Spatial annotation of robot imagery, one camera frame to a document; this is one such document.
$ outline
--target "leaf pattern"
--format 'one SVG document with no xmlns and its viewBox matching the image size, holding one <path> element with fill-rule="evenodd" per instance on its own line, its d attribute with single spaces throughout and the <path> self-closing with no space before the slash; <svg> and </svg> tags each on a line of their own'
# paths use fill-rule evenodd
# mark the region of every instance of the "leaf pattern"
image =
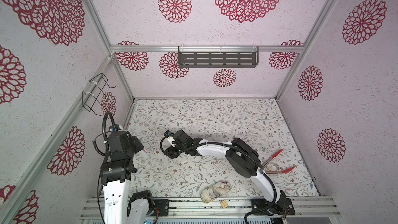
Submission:
<svg viewBox="0 0 398 224">
<path fill-rule="evenodd" d="M 275 185 L 288 196 L 319 195 L 275 100 L 138 100 L 130 122 L 129 131 L 147 151 L 134 157 L 138 172 L 132 175 L 131 193 L 149 189 L 156 197 L 199 197 L 204 188 L 225 179 L 231 184 L 229 196 L 260 196 L 257 186 L 237 174 L 225 158 L 166 157 L 159 148 L 163 133 L 183 129 L 192 138 L 217 142 L 241 138 L 261 161 L 283 149 L 272 162 L 296 167 L 270 175 Z"/>
</svg>

